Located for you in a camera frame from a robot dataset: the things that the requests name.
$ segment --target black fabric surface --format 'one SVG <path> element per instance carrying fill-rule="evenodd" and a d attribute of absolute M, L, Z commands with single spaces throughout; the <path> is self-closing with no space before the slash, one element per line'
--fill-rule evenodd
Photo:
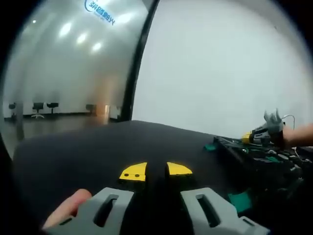
<path fill-rule="evenodd" d="M 128 166 L 148 162 L 147 211 L 151 220 L 162 221 L 166 162 L 190 168 L 199 187 L 210 187 L 223 197 L 232 192 L 216 152 L 203 149 L 212 141 L 212 135 L 161 124 L 114 123 L 22 142 L 13 158 L 14 177 L 31 212 L 43 224 L 77 189 L 96 194 L 114 187 Z"/>

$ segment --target yellow component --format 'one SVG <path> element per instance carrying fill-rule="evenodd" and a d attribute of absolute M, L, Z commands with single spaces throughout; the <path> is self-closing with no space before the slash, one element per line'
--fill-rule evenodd
<path fill-rule="evenodd" d="M 146 181 L 146 165 L 147 163 L 131 165 L 130 167 L 123 170 L 119 178 L 121 180 Z"/>
<path fill-rule="evenodd" d="M 242 136 L 242 138 L 241 138 L 242 143 L 250 143 L 251 133 L 252 133 L 252 131 L 249 131 L 249 132 L 245 133 L 244 136 Z"/>
<path fill-rule="evenodd" d="M 170 175 L 192 174 L 192 171 L 183 165 L 169 163 L 169 162 L 167 162 L 167 165 L 168 165 Z"/>

